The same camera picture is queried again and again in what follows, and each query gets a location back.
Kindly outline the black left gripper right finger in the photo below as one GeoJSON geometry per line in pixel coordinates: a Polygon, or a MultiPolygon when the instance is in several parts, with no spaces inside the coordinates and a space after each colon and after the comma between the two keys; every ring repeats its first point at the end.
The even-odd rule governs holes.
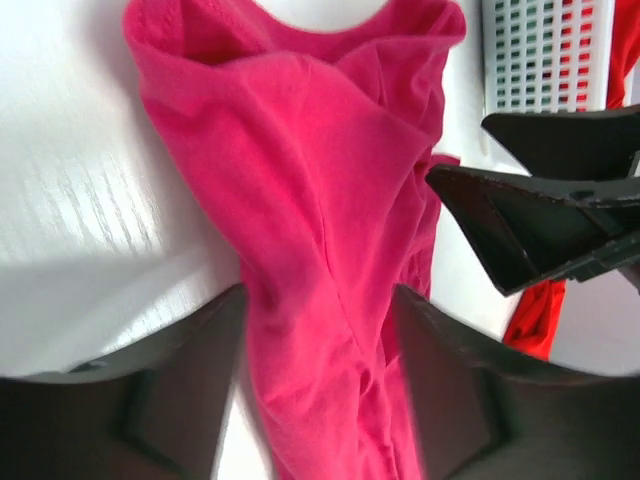
{"type": "Polygon", "coordinates": [[[400,285],[418,454],[430,479],[635,479],[639,379],[514,350],[400,285]]]}

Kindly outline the white plastic laundry basket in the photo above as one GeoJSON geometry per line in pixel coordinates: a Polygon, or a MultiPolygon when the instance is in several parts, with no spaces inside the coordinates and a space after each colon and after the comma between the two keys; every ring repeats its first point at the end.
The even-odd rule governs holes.
{"type": "MultiPolygon", "coordinates": [[[[486,111],[608,109],[614,7],[595,0],[483,2],[486,111]]],[[[632,102],[635,67],[622,106],[632,102]]]]}

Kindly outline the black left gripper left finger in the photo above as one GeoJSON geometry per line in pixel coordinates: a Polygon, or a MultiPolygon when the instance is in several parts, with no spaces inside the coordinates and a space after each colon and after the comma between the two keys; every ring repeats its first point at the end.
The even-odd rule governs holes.
{"type": "Polygon", "coordinates": [[[76,366],[1,381],[5,479],[208,479],[244,335],[236,284],[76,366]]]}

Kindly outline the pink t shirt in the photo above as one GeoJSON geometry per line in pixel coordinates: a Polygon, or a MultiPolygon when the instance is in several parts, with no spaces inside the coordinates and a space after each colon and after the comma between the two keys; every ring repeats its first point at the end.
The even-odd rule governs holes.
{"type": "Polygon", "coordinates": [[[279,476],[421,478],[389,306],[430,289],[461,9],[391,1],[320,34],[251,1],[133,1],[123,27],[155,129],[240,257],[279,476]]]}

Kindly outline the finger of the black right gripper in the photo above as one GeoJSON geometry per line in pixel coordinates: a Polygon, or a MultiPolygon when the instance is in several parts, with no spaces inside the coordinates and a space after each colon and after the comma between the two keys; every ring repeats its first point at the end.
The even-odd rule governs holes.
{"type": "Polygon", "coordinates": [[[577,181],[441,165],[426,182],[508,296],[614,270],[639,284],[639,158],[624,171],[621,179],[577,181]]]}
{"type": "Polygon", "coordinates": [[[493,113],[483,130],[530,174],[608,181],[635,174],[639,106],[592,112],[493,113]]]}

